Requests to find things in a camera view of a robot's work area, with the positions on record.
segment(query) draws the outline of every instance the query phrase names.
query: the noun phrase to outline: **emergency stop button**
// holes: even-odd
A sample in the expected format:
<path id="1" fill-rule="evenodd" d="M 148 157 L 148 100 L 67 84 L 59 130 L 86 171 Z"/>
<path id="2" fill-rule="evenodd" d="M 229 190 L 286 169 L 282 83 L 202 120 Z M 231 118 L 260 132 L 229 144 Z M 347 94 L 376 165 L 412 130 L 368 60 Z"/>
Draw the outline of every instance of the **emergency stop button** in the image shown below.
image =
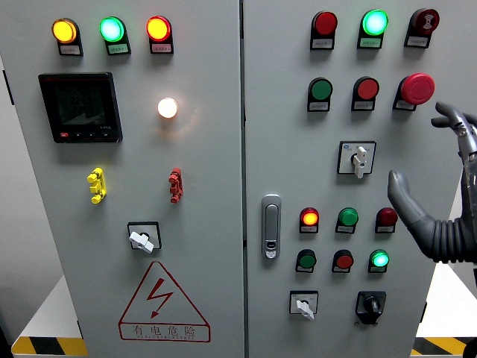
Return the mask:
<path id="1" fill-rule="evenodd" d="M 434 79 L 422 72 L 404 78 L 399 84 L 393 109 L 416 110 L 416 106 L 426 103 L 434 95 Z"/>

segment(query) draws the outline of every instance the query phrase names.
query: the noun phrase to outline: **dark red indicator light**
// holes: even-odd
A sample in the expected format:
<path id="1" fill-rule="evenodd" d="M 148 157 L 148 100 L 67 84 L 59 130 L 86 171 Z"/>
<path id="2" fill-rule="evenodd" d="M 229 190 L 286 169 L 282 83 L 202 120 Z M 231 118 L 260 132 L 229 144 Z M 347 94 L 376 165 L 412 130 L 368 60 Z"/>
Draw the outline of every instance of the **dark red indicator light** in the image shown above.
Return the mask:
<path id="1" fill-rule="evenodd" d="M 373 78 L 367 78 L 358 85 L 358 95 L 363 99 L 372 99 L 379 92 L 378 81 Z"/>
<path id="2" fill-rule="evenodd" d="M 426 73 L 414 73 L 408 76 L 401 86 L 404 101 L 417 106 L 431 99 L 435 91 L 435 82 Z"/>
<path id="3" fill-rule="evenodd" d="M 383 207 L 376 214 L 375 233 L 393 233 L 396 230 L 398 216 L 392 207 Z"/>
<path id="4" fill-rule="evenodd" d="M 378 220 L 383 226 L 392 226 L 397 223 L 397 213 L 390 207 L 385 207 L 378 212 Z"/>
<path id="5" fill-rule="evenodd" d="M 334 13 L 322 11 L 316 14 L 314 27 L 321 36 L 329 36 L 333 34 L 338 27 L 338 19 Z"/>
<path id="6" fill-rule="evenodd" d="M 336 261 L 336 266 L 339 267 L 340 269 L 349 269 L 354 263 L 354 260 L 351 256 L 341 256 L 337 261 Z"/>
<path id="7" fill-rule="evenodd" d="M 420 9 L 411 17 L 411 25 L 420 35 L 430 35 L 439 26 L 439 13 L 434 9 Z"/>

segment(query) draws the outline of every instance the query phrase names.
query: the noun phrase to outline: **white indicator light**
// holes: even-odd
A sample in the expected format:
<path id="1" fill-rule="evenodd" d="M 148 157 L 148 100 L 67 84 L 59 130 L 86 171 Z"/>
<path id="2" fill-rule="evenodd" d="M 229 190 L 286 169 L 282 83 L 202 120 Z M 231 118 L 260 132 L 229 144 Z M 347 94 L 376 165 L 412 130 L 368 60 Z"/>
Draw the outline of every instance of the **white indicator light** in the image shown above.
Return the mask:
<path id="1" fill-rule="evenodd" d="M 157 105 L 157 110 L 164 118 L 172 118 L 177 113 L 177 102 L 173 98 L 161 99 Z"/>

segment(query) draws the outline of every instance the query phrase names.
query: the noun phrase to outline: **lightning bolt symbol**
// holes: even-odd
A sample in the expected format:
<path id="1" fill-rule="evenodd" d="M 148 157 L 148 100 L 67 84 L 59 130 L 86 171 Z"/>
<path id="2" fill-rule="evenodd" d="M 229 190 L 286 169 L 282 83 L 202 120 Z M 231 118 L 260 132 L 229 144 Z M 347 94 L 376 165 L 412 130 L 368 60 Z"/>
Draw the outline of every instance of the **lightning bolt symbol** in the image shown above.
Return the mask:
<path id="1" fill-rule="evenodd" d="M 159 310 L 161 309 L 162 306 L 164 306 L 165 302 L 167 302 L 167 300 L 169 298 L 171 298 L 171 296 L 173 294 L 173 292 L 168 292 L 168 293 L 163 293 L 162 295 L 154 295 L 163 283 L 164 283 L 164 280 L 162 278 L 160 278 L 157 281 L 156 285 L 154 286 L 154 288 L 152 289 L 151 293 L 149 294 L 149 296 L 147 298 L 147 301 L 149 301 L 149 300 L 153 300 L 155 298 L 165 297 L 165 300 L 161 303 L 159 308 L 152 312 L 151 319 L 156 317 L 157 315 L 159 315 Z"/>

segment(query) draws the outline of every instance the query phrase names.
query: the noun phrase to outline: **gray metal panel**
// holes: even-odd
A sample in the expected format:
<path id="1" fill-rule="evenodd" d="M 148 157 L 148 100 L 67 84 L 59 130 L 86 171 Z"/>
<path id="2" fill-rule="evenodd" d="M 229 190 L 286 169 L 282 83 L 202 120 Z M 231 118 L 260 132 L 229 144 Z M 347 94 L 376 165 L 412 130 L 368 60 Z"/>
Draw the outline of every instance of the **gray metal panel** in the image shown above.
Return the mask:
<path id="1" fill-rule="evenodd" d="M 149 53 L 145 23 L 154 15 L 171 21 L 173 56 Z M 51 24 L 64 16 L 80 28 L 83 58 L 57 53 Z M 125 23 L 132 55 L 107 56 L 98 32 L 105 16 Z M 0 34 L 90 356 L 242 357 L 239 2 L 2 1 Z M 104 71 L 114 77 L 123 142 L 55 144 L 38 74 Z M 179 104 L 170 121 L 157 113 L 164 97 Z M 108 188 L 98 206 L 86 181 L 96 166 Z M 184 196 L 173 206 L 168 176 L 175 166 L 183 172 Z M 131 250 L 126 225 L 137 221 L 159 222 L 162 250 Z M 166 267 L 208 321 L 210 343 L 120 339 L 119 319 L 152 261 Z M 149 319 L 151 310 L 145 306 L 143 313 Z"/>
<path id="2" fill-rule="evenodd" d="M 414 11 L 431 6 L 440 24 L 426 50 L 403 48 Z M 382 7 L 389 27 L 381 50 L 357 50 L 361 17 Z M 309 51 L 310 25 L 322 10 L 338 17 L 333 51 Z M 461 161 L 450 130 L 436 129 L 436 100 L 477 113 L 474 1 L 246 1 L 244 4 L 245 111 L 247 116 L 247 249 L 251 357 L 408 357 L 434 265 L 419 251 L 404 225 L 376 235 L 376 213 L 390 206 L 390 169 L 408 175 L 411 192 L 429 212 L 449 215 Z M 432 100 L 416 112 L 392 111 L 400 81 L 415 72 L 436 82 Z M 350 112 L 353 85 L 361 76 L 380 84 L 376 109 Z M 309 83 L 332 82 L 331 110 L 307 113 Z M 338 176 L 340 141 L 376 140 L 373 174 L 363 180 Z M 260 250 L 260 201 L 282 198 L 281 254 L 268 262 Z M 335 233 L 338 213 L 355 207 L 356 233 Z M 320 212 L 317 236 L 300 235 L 305 207 Z M 294 272 L 297 254 L 315 251 L 313 274 Z M 391 257 L 388 272 L 368 274 L 370 253 L 382 248 Z M 332 258 L 348 249 L 350 274 L 333 274 Z M 308 321 L 288 313 L 290 290 L 318 290 L 318 313 Z M 355 326 L 359 291 L 386 291 L 376 327 Z"/>

